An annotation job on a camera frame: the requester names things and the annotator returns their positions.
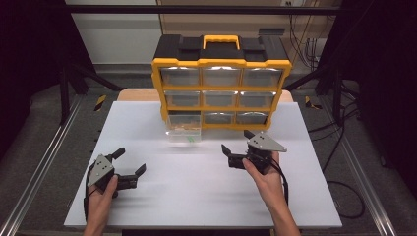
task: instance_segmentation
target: handle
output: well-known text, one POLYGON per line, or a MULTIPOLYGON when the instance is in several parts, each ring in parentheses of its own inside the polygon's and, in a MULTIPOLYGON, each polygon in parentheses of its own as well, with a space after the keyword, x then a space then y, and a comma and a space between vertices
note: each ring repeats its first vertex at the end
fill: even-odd
POLYGON ((236 48, 240 50, 239 37, 237 35, 205 35, 203 49, 206 49, 207 42, 234 42, 236 43, 236 48))

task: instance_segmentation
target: forearm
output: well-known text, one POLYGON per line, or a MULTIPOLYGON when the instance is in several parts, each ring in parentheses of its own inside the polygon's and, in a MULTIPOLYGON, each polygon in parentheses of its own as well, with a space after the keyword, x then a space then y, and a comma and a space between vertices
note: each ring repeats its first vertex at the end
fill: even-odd
POLYGON ((300 235, 300 230, 295 224, 286 202, 271 206, 268 209, 272 216, 273 226, 277 236, 300 235))
POLYGON ((104 227, 96 224, 87 224, 84 230, 84 236, 101 236, 103 234, 104 227))

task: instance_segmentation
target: black pole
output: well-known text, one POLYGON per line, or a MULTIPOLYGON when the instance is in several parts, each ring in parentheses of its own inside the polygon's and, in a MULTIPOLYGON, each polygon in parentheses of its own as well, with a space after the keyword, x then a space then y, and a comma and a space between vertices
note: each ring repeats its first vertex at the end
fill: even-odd
POLYGON ((67 68, 63 67, 59 73, 59 86, 61 90, 61 122, 63 125, 70 115, 70 98, 68 94, 67 68))
POLYGON ((334 121, 338 126, 342 125, 342 120, 340 117, 340 104, 341 101, 341 77, 338 70, 335 70, 335 80, 333 84, 333 107, 332 113, 334 121))
POLYGON ((47 5, 53 12, 79 14, 227 14, 227 15, 312 15, 339 16, 353 9, 338 7, 272 7, 272 6, 154 6, 154 5, 47 5))
POLYGON ((105 78, 99 76, 98 74, 91 72, 89 70, 87 70, 86 68, 77 65, 77 64, 72 64, 71 68, 74 69, 75 71, 77 71, 78 73, 81 73, 82 75, 86 76, 86 77, 90 77, 91 79, 97 81, 98 83, 108 87, 109 89, 115 90, 115 91, 120 91, 126 88, 123 87, 119 87, 114 85, 113 83, 108 82, 105 78))
POLYGON ((311 72, 310 74, 304 76, 303 78, 299 79, 298 81, 292 83, 291 85, 288 85, 284 87, 283 89, 292 91, 294 89, 299 88, 300 86, 306 84, 310 80, 314 78, 319 78, 323 75, 323 73, 326 73, 328 71, 328 65, 323 65, 322 67, 318 68, 316 71, 311 72))

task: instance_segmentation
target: yellow storage organizer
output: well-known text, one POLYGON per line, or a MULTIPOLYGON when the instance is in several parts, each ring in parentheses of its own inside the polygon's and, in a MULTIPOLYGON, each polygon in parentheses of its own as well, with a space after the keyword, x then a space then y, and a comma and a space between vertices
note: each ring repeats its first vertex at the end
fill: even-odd
POLYGON ((290 70, 277 36, 166 34, 152 80, 168 130, 265 130, 290 70))

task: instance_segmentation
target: aluminum rail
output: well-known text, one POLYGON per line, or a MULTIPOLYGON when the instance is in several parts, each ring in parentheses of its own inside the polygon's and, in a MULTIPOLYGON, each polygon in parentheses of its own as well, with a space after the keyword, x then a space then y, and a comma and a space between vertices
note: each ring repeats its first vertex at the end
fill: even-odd
MULTIPOLYGON (((328 115, 328 118, 332 120, 331 116, 331 106, 328 99, 323 96, 319 96, 320 103, 323 105, 323 108, 328 115)), ((336 125, 333 125, 336 130, 337 135, 340 137, 340 132, 337 130, 336 125)), ((346 157, 347 165, 352 172, 352 176, 358 184, 358 188, 362 193, 362 197, 368 207, 368 210, 371 216, 374 218, 375 225, 377 226, 380 234, 383 236, 395 236, 396 232, 392 226, 392 223, 384 209, 380 198, 374 190, 374 187, 371 184, 368 176, 366 175, 364 169, 359 163, 358 158, 356 157, 355 152, 353 151, 352 146, 346 137, 341 138, 341 147, 346 157)))
POLYGON ((67 122, 59 126, 54 138, 49 144, 48 149, 43 155, 42 160, 37 165, 36 170, 31 176, 28 185, 16 203, 15 208, 6 219, 5 223, 1 226, 1 236, 14 236, 17 233, 19 226, 21 225, 26 213, 28 212, 31 202, 36 196, 36 193, 39 190, 40 185, 42 184, 42 181, 45 178, 46 173, 48 172, 48 169, 56 156, 56 153, 61 147, 65 137, 67 136, 68 130, 70 129, 75 117, 77 116, 83 99, 84 97, 82 95, 76 95, 67 122))
POLYGON ((77 14, 227 14, 227 15, 313 15, 339 16, 356 13, 338 7, 272 6, 154 6, 154 5, 46 5, 53 12, 77 14))

